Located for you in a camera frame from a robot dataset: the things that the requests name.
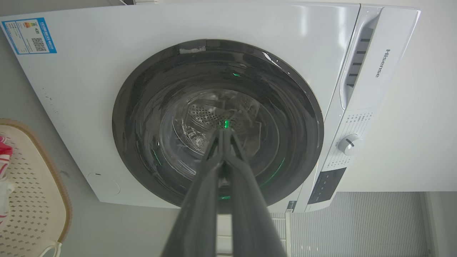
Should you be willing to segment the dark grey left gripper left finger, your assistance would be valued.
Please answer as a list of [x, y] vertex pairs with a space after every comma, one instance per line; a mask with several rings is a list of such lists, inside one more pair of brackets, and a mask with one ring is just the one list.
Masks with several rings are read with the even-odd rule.
[[223, 130], [215, 132], [162, 251], [163, 257], [215, 257]]

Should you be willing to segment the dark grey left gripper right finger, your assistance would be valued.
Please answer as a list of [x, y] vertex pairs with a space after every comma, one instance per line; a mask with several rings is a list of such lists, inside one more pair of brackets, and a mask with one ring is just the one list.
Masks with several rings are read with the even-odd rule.
[[285, 257], [256, 178], [230, 128], [224, 129], [224, 165], [230, 182], [233, 256]]

